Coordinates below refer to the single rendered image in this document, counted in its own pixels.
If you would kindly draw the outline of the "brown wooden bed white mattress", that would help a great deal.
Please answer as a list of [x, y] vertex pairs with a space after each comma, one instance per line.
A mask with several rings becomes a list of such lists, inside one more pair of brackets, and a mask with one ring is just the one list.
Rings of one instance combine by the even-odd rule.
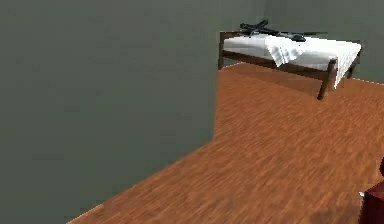
[[336, 89], [343, 78], [352, 77], [363, 49], [360, 43], [306, 36], [305, 42], [296, 42], [305, 52], [295, 60], [277, 67], [265, 45], [267, 36], [272, 35], [247, 37], [236, 31], [221, 31], [218, 69], [224, 67], [223, 59], [229, 58], [301, 76], [312, 75], [321, 81], [317, 99], [322, 100], [331, 80]]

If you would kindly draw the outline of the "black flat cross-shaped object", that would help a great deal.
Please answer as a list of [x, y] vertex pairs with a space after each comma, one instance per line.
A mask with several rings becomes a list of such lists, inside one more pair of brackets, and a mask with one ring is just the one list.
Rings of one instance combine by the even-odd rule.
[[278, 31], [267, 28], [268, 20], [264, 19], [257, 24], [247, 24], [241, 23], [239, 25], [239, 33], [243, 36], [251, 37], [257, 34], [267, 34], [276, 37], [285, 37], [295, 42], [305, 42], [306, 36], [318, 35], [318, 32], [288, 32], [288, 31]]

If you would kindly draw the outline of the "dark red cabinet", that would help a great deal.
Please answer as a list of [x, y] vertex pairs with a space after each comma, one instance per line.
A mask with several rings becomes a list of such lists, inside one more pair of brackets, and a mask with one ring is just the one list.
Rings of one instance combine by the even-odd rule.
[[364, 192], [358, 224], [384, 224], [384, 157], [379, 171], [383, 180]]

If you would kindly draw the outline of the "white folded cloth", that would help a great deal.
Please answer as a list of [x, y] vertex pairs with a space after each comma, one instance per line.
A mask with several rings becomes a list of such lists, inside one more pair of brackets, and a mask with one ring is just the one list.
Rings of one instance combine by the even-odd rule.
[[295, 60], [305, 52], [300, 44], [285, 37], [267, 36], [265, 45], [277, 67]]

